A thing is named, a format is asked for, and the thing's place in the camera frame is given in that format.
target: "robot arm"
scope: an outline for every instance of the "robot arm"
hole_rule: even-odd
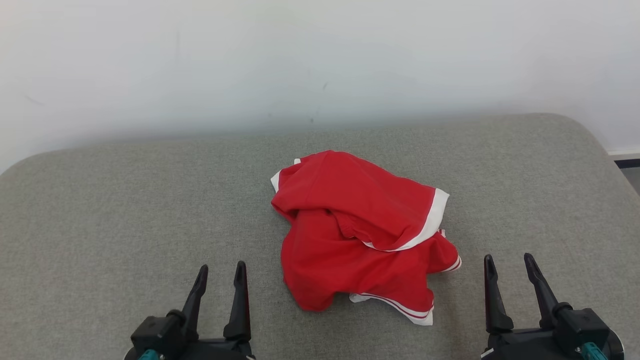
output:
[[[202,265],[182,311],[171,310],[163,317],[149,316],[131,335],[133,347],[125,360],[254,360],[251,353],[249,291],[246,265],[236,267],[236,294],[223,339],[201,340],[198,336],[200,299],[207,289],[209,268]]]
[[[556,300],[536,260],[525,254],[529,281],[536,290],[540,328],[513,329],[506,314],[498,273],[491,255],[484,257],[484,305],[488,346],[482,360],[624,360],[620,339],[591,309],[574,310]]]

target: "gray cushion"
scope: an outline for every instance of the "gray cushion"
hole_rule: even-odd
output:
[[[451,194],[442,227],[463,264],[429,276],[434,326],[374,300],[338,296],[323,313],[293,301],[279,256],[289,225],[269,178],[325,149]],[[204,263],[200,334],[220,336],[243,259],[259,359],[474,359],[486,346],[485,254],[516,327],[537,326],[524,252],[560,301],[592,307],[637,355],[639,215],[593,136],[549,114],[41,154],[0,176],[2,358],[121,359],[144,317],[182,306]]]

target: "teal component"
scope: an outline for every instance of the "teal component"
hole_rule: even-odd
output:
[[[138,360],[160,360],[160,356],[155,350],[147,350]]]
[[[581,346],[580,353],[584,360],[607,360],[607,357],[594,343],[586,343]]]

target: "red stripe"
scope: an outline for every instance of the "red stripe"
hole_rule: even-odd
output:
[[[370,295],[362,295],[362,294],[358,294],[358,295],[360,295],[360,296],[364,296],[364,297],[374,297],[374,298],[376,298],[376,299],[380,299],[380,300],[387,300],[387,301],[389,301],[389,299],[385,299],[385,298],[383,298],[383,297],[379,297],[379,296],[377,296],[377,295],[373,295],[373,294],[370,294]],[[431,312],[431,310],[429,310],[429,311],[427,311],[427,315],[424,315],[424,316],[415,316],[415,315],[413,315],[413,314],[407,313],[405,310],[403,310],[401,307],[398,307],[398,306],[397,306],[397,305],[395,305],[393,302],[391,302],[389,305],[391,305],[391,306],[393,306],[394,308],[396,308],[396,309],[398,309],[398,310],[402,311],[403,313],[407,314],[408,316],[410,316],[410,317],[412,317],[412,318],[416,318],[416,319],[424,319],[424,318],[426,318],[427,316],[429,316],[429,313]]]

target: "wall baseboard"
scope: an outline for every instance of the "wall baseboard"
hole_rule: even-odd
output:
[[[640,159],[640,149],[608,151],[608,153],[614,161]]]

